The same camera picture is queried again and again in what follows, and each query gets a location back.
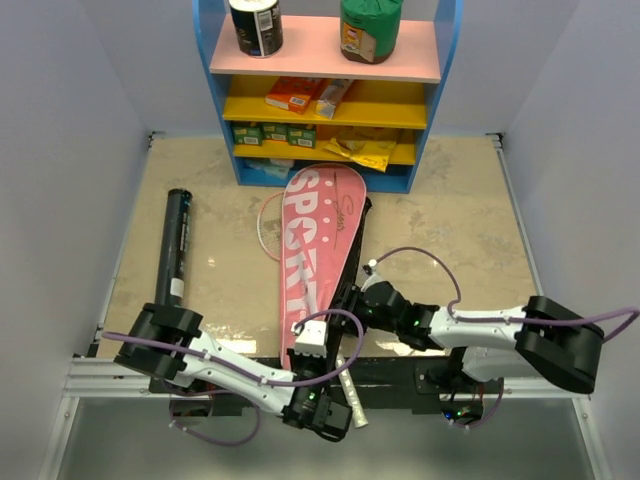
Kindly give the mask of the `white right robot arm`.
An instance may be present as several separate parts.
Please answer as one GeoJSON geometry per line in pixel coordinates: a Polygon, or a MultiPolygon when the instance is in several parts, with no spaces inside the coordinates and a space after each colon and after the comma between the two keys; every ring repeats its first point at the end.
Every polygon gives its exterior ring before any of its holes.
{"type": "Polygon", "coordinates": [[[511,377],[542,377],[578,394],[595,389],[603,330],[544,296],[507,310],[451,313],[412,303],[381,281],[365,289],[346,284],[331,305],[353,313],[363,330],[392,333],[413,350],[449,351],[446,368],[430,378],[459,393],[511,377]]]}

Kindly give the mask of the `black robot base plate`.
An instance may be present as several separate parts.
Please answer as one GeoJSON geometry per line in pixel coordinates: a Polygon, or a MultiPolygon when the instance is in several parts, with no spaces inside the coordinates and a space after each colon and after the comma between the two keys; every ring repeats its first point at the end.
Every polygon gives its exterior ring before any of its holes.
{"type": "MultiPolygon", "coordinates": [[[[445,395],[445,389],[427,374],[444,371],[447,364],[444,356],[359,357],[349,371],[364,410],[441,415],[440,397],[445,395]]],[[[251,406],[248,400],[232,394],[219,393],[213,398],[205,396],[204,400],[209,400],[213,416],[239,416],[241,408],[251,406]]]]}

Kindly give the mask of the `pink sport racket bag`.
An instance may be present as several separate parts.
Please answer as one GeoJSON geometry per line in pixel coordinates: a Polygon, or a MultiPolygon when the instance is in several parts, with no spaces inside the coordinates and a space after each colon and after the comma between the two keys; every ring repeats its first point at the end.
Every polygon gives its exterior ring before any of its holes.
{"type": "Polygon", "coordinates": [[[300,170],[287,184],[281,207],[280,361],[293,325],[330,307],[354,243],[367,197],[355,170],[336,163],[300,170]]]}

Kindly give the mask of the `black shuttlecock tube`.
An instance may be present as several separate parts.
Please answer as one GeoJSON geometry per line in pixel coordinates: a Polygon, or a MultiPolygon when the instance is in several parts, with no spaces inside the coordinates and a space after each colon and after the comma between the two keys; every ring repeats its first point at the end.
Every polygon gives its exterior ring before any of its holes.
{"type": "Polygon", "coordinates": [[[167,194],[156,275],[156,304],[180,306],[184,300],[192,199],[192,193],[182,188],[167,194]]]}

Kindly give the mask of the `pink badminton racket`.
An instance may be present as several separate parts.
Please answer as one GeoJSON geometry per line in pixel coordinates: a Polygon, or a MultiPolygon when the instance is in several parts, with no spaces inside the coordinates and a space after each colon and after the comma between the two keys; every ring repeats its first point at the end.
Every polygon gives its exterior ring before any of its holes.
{"type": "MultiPolygon", "coordinates": [[[[273,260],[281,260],[281,210],[283,192],[268,197],[262,204],[256,219],[257,237],[263,251],[273,260]]],[[[348,369],[339,375],[343,393],[353,409],[353,424],[356,429],[366,427],[369,422],[364,413],[353,379],[348,369]]]]}

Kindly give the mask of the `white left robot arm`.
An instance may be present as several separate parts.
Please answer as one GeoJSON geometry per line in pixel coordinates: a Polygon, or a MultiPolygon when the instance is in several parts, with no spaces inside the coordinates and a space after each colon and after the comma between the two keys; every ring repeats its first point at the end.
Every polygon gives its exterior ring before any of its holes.
{"type": "Polygon", "coordinates": [[[145,304],[127,334],[106,332],[121,342],[116,364],[164,382],[179,395],[240,396],[260,412],[288,426],[339,442],[350,429],[353,409],[330,391],[334,378],[352,362],[337,365],[342,327],[364,335],[358,317],[344,309],[312,313],[289,331],[294,345],[287,369],[270,367],[239,354],[200,328],[200,314],[175,306],[145,304]]]}

